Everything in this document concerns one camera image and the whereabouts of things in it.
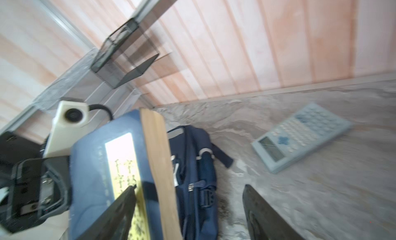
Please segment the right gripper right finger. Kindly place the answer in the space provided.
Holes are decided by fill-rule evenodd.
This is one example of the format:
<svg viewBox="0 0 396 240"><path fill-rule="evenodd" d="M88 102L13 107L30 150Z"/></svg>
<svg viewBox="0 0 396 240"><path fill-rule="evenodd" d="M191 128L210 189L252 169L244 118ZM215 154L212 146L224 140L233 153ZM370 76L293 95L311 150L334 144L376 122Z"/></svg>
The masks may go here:
<svg viewBox="0 0 396 240"><path fill-rule="evenodd" d="M242 201L252 240L303 239L249 184L244 187Z"/></svg>

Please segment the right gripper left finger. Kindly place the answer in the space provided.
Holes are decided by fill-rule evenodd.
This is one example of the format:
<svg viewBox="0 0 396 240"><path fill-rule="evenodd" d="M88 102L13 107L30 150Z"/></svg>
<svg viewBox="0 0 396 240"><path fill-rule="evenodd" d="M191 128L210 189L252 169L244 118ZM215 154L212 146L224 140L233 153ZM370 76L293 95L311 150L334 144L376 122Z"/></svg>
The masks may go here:
<svg viewBox="0 0 396 240"><path fill-rule="evenodd" d="M108 209L77 239L126 240L136 206L136 186L129 186Z"/></svg>

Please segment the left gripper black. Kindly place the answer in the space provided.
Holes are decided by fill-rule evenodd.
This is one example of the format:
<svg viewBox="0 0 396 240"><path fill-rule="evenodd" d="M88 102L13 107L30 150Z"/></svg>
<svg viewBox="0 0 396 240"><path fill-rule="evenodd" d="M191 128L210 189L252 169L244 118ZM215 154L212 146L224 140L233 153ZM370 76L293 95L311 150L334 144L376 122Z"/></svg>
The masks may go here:
<svg viewBox="0 0 396 240"><path fill-rule="evenodd" d="M15 234L69 210L70 158L43 157L43 147L1 134L1 229Z"/></svg>

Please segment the blue book yellow label back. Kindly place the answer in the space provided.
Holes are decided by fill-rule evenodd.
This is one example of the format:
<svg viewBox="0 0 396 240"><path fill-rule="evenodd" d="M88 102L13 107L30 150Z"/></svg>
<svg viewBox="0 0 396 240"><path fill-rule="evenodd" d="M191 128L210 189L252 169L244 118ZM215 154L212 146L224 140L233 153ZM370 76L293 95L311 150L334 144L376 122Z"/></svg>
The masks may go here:
<svg viewBox="0 0 396 240"><path fill-rule="evenodd" d="M163 116L133 110L81 138L70 155L69 239L77 240L129 187L136 206L127 240L180 240Z"/></svg>

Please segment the navy blue student backpack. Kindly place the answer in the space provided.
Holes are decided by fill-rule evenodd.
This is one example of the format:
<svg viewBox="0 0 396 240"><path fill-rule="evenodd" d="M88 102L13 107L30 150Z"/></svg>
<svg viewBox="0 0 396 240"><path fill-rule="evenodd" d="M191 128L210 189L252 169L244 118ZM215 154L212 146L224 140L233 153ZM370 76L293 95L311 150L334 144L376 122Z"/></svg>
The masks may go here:
<svg viewBox="0 0 396 240"><path fill-rule="evenodd" d="M230 168L234 160L211 142L205 130L192 125L168 131L168 139L182 237L215 240L219 226L214 162Z"/></svg>

